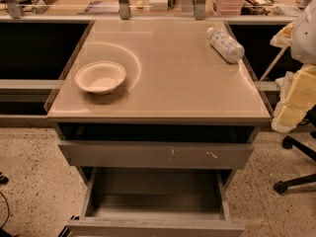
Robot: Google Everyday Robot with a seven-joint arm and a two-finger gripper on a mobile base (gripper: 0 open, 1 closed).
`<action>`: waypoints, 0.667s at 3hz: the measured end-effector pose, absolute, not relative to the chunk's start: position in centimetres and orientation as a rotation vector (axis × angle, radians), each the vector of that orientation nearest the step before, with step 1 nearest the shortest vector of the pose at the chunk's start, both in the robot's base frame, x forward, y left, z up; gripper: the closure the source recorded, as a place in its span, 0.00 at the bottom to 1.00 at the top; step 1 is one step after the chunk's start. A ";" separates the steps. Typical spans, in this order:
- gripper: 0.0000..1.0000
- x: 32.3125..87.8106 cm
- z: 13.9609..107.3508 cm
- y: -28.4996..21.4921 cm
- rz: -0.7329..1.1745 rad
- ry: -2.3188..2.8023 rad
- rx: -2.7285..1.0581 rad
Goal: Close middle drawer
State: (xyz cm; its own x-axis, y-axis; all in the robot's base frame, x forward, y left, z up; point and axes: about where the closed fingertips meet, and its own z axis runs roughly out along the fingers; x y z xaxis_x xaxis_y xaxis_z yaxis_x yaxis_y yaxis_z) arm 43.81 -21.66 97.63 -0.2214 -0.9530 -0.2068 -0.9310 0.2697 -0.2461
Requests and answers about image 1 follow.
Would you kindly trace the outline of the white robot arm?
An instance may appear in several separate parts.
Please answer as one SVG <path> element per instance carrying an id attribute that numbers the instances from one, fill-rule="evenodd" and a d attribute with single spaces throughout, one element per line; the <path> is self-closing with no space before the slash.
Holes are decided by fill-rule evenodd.
<path id="1" fill-rule="evenodd" d="M 289 46 L 291 57 L 302 63 L 297 72 L 285 74 L 273 114 L 272 129 L 290 132 L 316 105 L 316 0 L 273 36 L 271 45 Z"/>

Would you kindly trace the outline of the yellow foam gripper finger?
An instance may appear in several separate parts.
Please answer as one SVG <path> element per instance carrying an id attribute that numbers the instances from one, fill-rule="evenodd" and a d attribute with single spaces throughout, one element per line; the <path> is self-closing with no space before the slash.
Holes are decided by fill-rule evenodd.
<path id="1" fill-rule="evenodd" d="M 304 64 L 297 72 L 287 71 L 282 80 L 272 129 L 287 133 L 297 127 L 316 105 L 316 66 Z"/>

